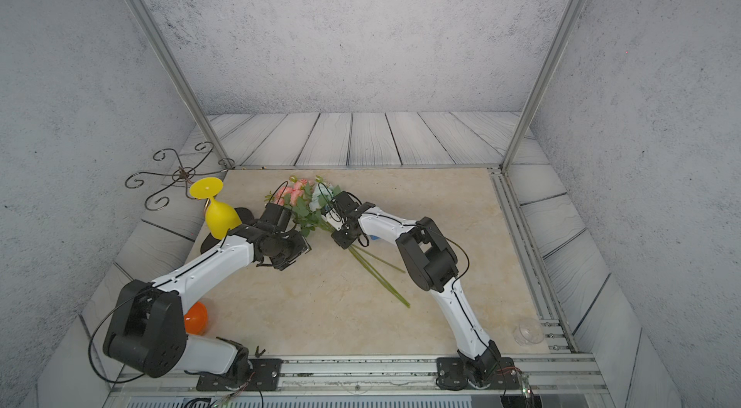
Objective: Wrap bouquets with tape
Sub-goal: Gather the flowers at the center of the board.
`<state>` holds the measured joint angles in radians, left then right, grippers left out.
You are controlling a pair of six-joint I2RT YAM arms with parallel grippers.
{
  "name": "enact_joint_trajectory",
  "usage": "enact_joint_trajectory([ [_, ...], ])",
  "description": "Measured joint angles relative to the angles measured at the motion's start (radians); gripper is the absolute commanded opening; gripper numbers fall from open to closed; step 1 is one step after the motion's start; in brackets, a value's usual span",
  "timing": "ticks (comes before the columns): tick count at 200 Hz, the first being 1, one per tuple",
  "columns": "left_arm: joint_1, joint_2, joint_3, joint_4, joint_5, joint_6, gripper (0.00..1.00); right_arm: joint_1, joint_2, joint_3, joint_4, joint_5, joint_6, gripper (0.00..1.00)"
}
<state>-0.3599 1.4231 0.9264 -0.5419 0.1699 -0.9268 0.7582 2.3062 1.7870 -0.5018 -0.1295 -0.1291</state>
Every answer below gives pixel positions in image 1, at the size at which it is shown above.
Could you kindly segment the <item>artificial flower bouquet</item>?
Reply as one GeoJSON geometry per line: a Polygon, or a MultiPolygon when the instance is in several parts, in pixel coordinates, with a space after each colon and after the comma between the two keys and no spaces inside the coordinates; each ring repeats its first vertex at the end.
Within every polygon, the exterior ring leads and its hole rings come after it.
{"type": "MultiPolygon", "coordinates": [[[[335,224],[341,224],[342,221],[338,215],[330,215],[329,220],[324,218],[324,212],[332,209],[331,205],[341,191],[342,188],[339,185],[330,184],[321,176],[315,178],[291,176],[272,193],[267,194],[264,201],[287,207],[291,213],[289,220],[293,222],[293,228],[308,238],[310,234],[320,230],[333,234],[336,231],[335,224]]],[[[405,273],[405,270],[370,252],[368,247],[371,240],[368,234],[362,234],[361,239],[353,241],[347,251],[380,286],[392,294],[399,303],[410,309],[411,305],[408,300],[378,271],[372,262],[383,264],[399,273],[405,273]]]]}

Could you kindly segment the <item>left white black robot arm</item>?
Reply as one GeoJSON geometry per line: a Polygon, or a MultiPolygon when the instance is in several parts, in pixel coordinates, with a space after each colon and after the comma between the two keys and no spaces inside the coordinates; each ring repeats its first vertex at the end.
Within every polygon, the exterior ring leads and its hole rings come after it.
{"type": "Polygon", "coordinates": [[[224,339],[192,336],[184,317],[208,292],[252,264],[282,271],[311,247],[289,229],[287,207],[269,203],[262,216],[238,221],[216,244],[183,267],[154,279],[124,286],[103,340],[105,356],[152,378],[170,371],[194,372],[208,385],[229,387],[251,376],[248,348],[224,339]]]}

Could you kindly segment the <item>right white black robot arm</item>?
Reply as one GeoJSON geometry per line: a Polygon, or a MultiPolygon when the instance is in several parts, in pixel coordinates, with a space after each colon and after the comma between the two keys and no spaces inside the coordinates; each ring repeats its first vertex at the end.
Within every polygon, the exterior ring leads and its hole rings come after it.
{"type": "Polygon", "coordinates": [[[321,216],[343,249],[372,236],[398,248],[411,280],[431,293],[451,327],[466,379],[475,387],[486,386],[502,355],[473,312],[462,289],[457,255],[434,221],[399,218],[372,203],[359,203],[347,192],[334,197],[321,216]]]}

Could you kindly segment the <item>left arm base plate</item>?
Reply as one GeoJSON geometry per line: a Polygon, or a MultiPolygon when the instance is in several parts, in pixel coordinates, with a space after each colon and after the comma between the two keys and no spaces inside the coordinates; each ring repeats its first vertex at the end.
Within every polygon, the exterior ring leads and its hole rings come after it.
{"type": "Polygon", "coordinates": [[[278,389],[282,359],[242,359],[225,374],[200,372],[197,392],[275,392],[278,389]]]}

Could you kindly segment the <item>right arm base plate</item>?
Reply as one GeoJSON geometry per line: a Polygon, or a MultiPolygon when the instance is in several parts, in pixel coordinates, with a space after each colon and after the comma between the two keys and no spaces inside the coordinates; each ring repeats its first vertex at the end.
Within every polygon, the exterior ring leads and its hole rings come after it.
{"type": "Polygon", "coordinates": [[[514,361],[506,357],[496,363],[471,361],[463,357],[438,358],[435,385],[446,391],[474,389],[507,392],[521,387],[514,361]]]}

